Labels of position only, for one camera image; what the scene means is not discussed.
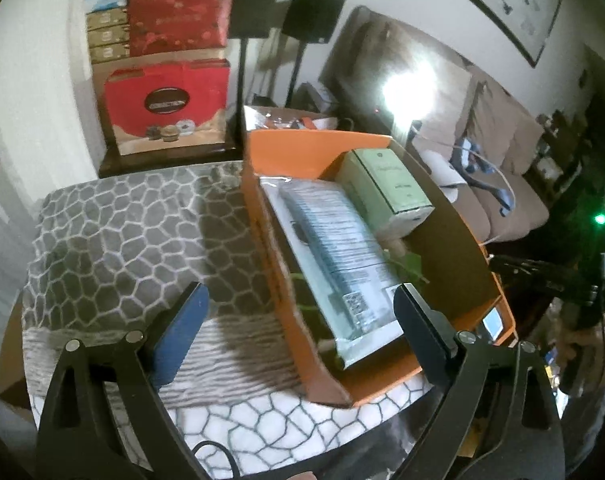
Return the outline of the person's right hand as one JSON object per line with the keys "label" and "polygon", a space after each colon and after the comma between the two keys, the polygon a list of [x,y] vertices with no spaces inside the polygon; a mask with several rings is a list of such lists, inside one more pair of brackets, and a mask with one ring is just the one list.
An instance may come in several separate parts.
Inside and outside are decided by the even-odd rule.
{"label": "person's right hand", "polygon": [[564,393],[579,398],[605,387],[605,313],[588,328],[570,328],[561,318],[555,346]]}

